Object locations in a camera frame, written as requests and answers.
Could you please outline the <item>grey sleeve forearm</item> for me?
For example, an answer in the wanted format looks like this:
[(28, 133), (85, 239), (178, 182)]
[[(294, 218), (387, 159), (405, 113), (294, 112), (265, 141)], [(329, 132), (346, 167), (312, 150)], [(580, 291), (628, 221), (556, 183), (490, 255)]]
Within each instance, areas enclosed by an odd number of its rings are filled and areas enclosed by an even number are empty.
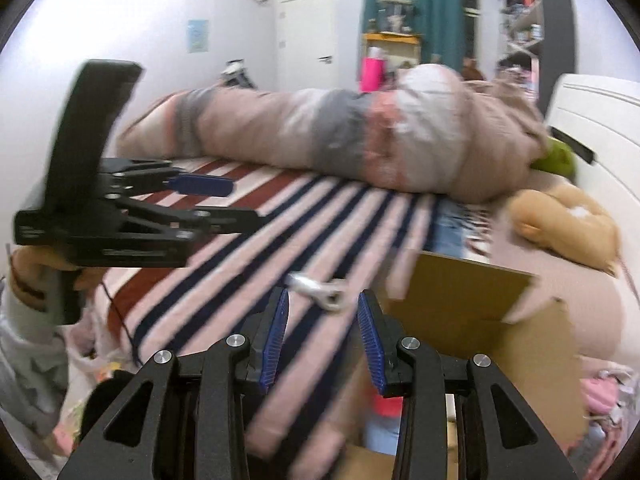
[(37, 437), (58, 424), (68, 389), (66, 344), (49, 315), (9, 287), (1, 296), (1, 411)]

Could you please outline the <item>person left hand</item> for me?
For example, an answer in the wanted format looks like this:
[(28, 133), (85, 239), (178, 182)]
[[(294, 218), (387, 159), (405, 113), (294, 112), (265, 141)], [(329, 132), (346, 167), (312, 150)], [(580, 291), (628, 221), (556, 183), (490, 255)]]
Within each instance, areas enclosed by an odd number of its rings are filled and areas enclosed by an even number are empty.
[(78, 292), (91, 292), (102, 282), (107, 268), (75, 266), (48, 246), (17, 247), (10, 257), (9, 283), (12, 292), (27, 307), (44, 312), (47, 310), (46, 274), (49, 271), (79, 271), (74, 289)]

